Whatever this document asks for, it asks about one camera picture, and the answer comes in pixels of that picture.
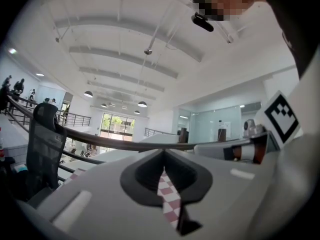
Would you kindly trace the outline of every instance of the mesh chair back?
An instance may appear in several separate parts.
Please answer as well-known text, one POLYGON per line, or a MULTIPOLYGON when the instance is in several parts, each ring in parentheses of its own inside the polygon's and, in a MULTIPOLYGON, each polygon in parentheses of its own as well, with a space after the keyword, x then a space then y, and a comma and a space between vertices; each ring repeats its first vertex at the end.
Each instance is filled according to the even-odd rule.
POLYGON ((56 189, 58 167, 67 139, 67 131, 54 124, 58 108, 41 103, 33 111, 29 128, 26 166, 29 174, 27 188, 31 196, 45 187, 56 189))

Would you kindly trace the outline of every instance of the window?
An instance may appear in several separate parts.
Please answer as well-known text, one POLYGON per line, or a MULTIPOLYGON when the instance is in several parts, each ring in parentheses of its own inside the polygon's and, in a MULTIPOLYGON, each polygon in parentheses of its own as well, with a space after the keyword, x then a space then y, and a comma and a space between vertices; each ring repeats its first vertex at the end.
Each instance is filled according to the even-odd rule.
MULTIPOLYGON (((100 137, 131 142, 134 127, 135 119, 133 118, 104 113, 100 128, 100 137)), ((111 150, 113 150, 113 148, 101 147, 100 153, 111 150)))

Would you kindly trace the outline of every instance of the checkered pattern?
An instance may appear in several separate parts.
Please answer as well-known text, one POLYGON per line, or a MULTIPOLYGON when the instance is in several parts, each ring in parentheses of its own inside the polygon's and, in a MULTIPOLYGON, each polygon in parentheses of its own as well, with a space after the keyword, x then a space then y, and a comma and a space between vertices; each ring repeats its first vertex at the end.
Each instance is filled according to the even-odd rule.
POLYGON ((165 171, 160 177, 157 194, 163 197, 164 216, 174 228, 177 228, 181 198, 165 171))

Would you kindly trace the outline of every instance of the ceiling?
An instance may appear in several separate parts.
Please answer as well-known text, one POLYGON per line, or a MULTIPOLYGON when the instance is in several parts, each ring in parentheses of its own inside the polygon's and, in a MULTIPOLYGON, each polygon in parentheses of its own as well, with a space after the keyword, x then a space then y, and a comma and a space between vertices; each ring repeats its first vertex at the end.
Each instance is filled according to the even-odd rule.
POLYGON ((194 25, 193 14, 191 0, 34 0, 9 39, 73 95, 90 90, 106 100, 152 106, 220 54, 276 26, 263 3, 231 21, 212 22, 214 32, 194 25))

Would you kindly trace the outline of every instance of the white arched ceiling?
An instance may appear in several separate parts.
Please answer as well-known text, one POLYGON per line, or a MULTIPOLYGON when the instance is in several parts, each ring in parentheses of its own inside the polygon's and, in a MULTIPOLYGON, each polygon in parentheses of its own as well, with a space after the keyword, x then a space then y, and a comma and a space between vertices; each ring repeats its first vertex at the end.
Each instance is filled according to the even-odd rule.
MULTIPOLYGON (((243 63, 250 53, 284 49, 275 41, 281 31, 274 15, 263 3, 229 22, 211 22, 215 30, 207 32, 192 23, 191 0, 38 2, 9 38, 40 71, 79 96, 91 90, 113 101, 169 108, 228 87, 228 78, 244 81, 251 65, 259 65, 243 63)), ((271 71, 261 68, 257 76, 271 71)))

